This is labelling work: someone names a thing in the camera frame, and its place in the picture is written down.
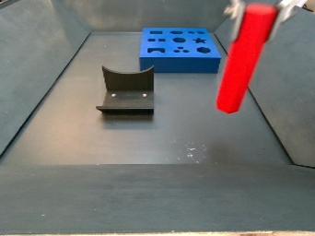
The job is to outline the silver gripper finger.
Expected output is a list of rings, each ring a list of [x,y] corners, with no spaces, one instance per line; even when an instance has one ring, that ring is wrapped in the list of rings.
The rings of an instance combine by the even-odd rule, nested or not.
[[[232,30],[231,30],[231,40],[235,41],[239,36],[239,30],[242,27],[243,17],[246,10],[244,0],[230,0],[230,4],[224,10],[224,14],[230,16],[230,19],[234,21]]]
[[[306,4],[307,0],[280,0],[275,5],[278,9],[278,14],[275,17],[275,23],[271,28],[268,41],[272,41],[276,36],[276,31],[279,30],[280,25],[292,17],[294,8],[302,7]]]

